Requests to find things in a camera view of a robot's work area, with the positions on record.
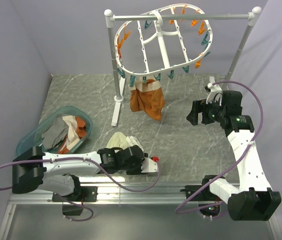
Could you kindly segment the pale yellow underwear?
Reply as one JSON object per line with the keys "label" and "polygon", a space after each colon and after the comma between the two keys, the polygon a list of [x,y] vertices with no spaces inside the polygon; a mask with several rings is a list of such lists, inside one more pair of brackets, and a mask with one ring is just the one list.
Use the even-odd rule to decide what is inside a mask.
{"label": "pale yellow underwear", "polygon": [[141,146],[139,140],[134,136],[126,136],[122,132],[116,132],[108,141],[106,148],[121,148],[126,149],[128,147],[138,146],[144,151],[143,147]]}

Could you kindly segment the white oval clip hanger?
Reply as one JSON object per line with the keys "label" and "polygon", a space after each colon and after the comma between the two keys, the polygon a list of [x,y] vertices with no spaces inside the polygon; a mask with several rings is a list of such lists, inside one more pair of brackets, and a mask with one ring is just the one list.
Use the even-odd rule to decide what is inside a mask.
{"label": "white oval clip hanger", "polygon": [[[204,46],[204,50],[195,58],[189,59],[187,55],[187,50],[185,48],[183,37],[180,32],[180,27],[178,22],[185,19],[191,20],[191,26],[194,27],[199,22],[201,22],[198,34],[205,34],[201,45]],[[137,16],[111,16],[107,21],[108,26],[113,26],[115,21],[123,21],[125,23],[121,25],[115,36],[110,40],[113,41],[111,44],[112,51],[112,63],[116,67],[117,74],[122,78],[126,78],[126,74],[130,75],[130,84],[133,85],[136,77],[142,77],[144,80],[147,76],[155,75],[156,80],[160,80],[161,73],[169,72],[168,76],[170,79],[174,76],[174,70],[177,68],[182,68],[186,73],[189,72],[190,65],[194,64],[195,68],[201,66],[201,59],[210,54],[210,47],[213,42],[213,31],[205,16],[203,10],[192,4],[172,4],[166,7],[158,8],[142,15]],[[121,48],[124,42],[128,39],[131,32],[126,31],[126,27],[132,23],[137,22],[139,40],[141,42],[141,51],[143,53],[143,62],[145,64],[145,71],[143,73],[137,73],[128,70],[122,63],[121,58]],[[166,50],[166,45],[164,41],[164,36],[177,36],[181,45],[181,49],[184,55],[185,61],[180,64],[171,65]],[[146,55],[145,45],[153,41],[158,40],[160,53],[162,56],[162,61],[164,67],[158,70],[150,71],[148,58]]]}

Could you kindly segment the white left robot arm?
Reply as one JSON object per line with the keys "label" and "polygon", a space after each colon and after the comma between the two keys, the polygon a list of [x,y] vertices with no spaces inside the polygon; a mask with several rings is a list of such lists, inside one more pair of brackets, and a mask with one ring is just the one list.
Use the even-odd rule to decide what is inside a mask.
{"label": "white left robot arm", "polygon": [[85,154],[56,154],[34,146],[13,160],[12,193],[36,189],[50,191],[77,201],[83,194],[79,177],[125,171],[127,175],[155,173],[157,164],[138,145],[126,149],[102,148]]}

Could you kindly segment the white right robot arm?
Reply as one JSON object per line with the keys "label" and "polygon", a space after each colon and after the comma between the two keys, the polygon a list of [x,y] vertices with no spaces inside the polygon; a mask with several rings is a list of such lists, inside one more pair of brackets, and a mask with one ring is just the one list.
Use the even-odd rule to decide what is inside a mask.
{"label": "white right robot arm", "polygon": [[242,114],[242,98],[239,91],[226,90],[219,101],[193,101],[187,121],[196,126],[201,116],[205,125],[220,124],[234,152],[240,185],[233,186],[223,176],[207,175],[194,197],[187,198],[197,200],[200,196],[212,200],[218,197],[227,204],[234,221],[268,221],[282,198],[265,176],[255,143],[253,121],[250,116]]}

